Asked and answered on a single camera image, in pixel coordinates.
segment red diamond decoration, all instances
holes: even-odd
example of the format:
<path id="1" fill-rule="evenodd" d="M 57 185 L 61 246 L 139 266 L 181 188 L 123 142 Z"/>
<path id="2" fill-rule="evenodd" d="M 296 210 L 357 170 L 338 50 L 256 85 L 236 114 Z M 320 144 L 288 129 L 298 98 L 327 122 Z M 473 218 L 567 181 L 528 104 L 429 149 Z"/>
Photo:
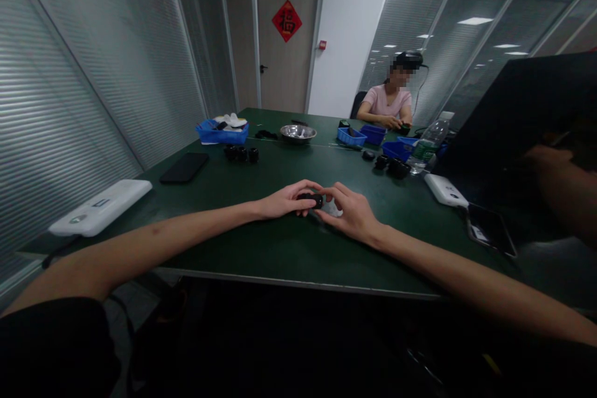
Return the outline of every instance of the red diamond decoration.
<path id="1" fill-rule="evenodd" d="M 272 22 L 284 39 L 284 42 L 288 42 L 303 24 L 290 0 L 286 0 L 280 10 L 275 14 Z"/>

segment hand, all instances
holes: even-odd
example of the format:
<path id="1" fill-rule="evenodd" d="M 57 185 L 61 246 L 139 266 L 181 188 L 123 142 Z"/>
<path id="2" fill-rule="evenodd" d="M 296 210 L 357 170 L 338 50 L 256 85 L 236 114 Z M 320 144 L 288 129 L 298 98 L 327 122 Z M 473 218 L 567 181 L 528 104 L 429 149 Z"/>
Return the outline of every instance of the hand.
<path id="1" fill-rule="evenodd" d="M 274 194 L 258 200 L 256 202 L 257 212 L 261 219 L 273 219 L 284 216 L 291 211 L 308 212 L 317 203 L 313 199 L 297 200 L 299 194 L 310 192 L 308 188 L 321 190 L 323 187 L 319 183 L 310 180 L 301 180 L 300 182 L 288 185 Z"/>
<path id="2" fill-rule="evenodd" d="M 379 122 L 386 129 L 399 129 L 402 123 L 396 117 L 388 115 L 380 115 Z"/>
<path id="3" fill-rule="evenodd" d="M 362 243 L 373 245 L 374 238 L 379 235 L 382 224 L 371 211 L 367 198 L 362 194 L 351 191 L 340 182 L 334 183 L 331 188 L 324 188 L 319 194 L 325 194 L 326 201 L 334 199 L 334 203 L 342 216 L 335 218 L 322 210 L 314 210 L 323 222 L 337 228 Z"/>

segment black smartphone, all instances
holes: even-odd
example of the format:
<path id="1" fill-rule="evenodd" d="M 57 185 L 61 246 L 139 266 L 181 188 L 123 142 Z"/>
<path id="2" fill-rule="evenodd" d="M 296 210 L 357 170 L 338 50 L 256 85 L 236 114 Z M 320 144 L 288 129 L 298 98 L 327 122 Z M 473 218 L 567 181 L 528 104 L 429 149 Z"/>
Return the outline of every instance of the black smartphone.
<path id="1" fill-rule="evenodd" d="M 160 177 L 160 183 L 189 182 L 209 158 L 207 154 L 187 152 Z"/>
<path id="2" fill-rule="evenodd" d="M 466 226 L 473 241 L 511 257 L 518 255 L 502 216 L 496 212 L 470 203 Z"/>

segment white device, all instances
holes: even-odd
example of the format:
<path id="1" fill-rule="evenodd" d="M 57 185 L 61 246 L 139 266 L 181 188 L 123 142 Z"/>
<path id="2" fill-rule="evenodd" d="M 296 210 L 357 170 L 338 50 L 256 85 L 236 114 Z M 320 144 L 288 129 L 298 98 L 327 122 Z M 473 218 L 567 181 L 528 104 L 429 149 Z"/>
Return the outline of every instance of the white device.
<path id="1" fill-rule="evenodd" d="M 56 236 L 96 236 L 151 190 L 148 180 L 120 180 L 49 228 Z"/>
<path id="2" fill-rule="evenodd" d="M 433 192 L 439 203 L 453 207 L 463 206 L 468 208 L 468 200 L 445 177 L 427 174 L 425 182 Z"/>

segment headset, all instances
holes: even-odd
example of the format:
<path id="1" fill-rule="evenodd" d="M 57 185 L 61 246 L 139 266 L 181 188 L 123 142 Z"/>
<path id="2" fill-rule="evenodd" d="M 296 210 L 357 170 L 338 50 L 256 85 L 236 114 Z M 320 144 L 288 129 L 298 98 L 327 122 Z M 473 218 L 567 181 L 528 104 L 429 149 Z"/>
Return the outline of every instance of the headset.
<path id="1" fill-rule="evenodd" d="M 418 70 L 420 67 L 425 67 L 427 69 L 427 73 L 425 74 L 425 79 L 419 86 L 419 91 L 417 92 L 417 98 L 415 99 L 415 106 L 412 110 L 412 115 L 415 116 L 415 112 L 417 111 L 417 104 L 419 103 L 419 93 L 421 93 L 421 89 L 423 88 L 423 84 L 427 81 L 427 77 L 429 76 L 429 66 L 423 64 L 423 55 L 418 51 L 408 50 L 405 52 L 400 53 L 392 62 L 392 68 L 401 65 L 404 68 L 410 70 Z"/>

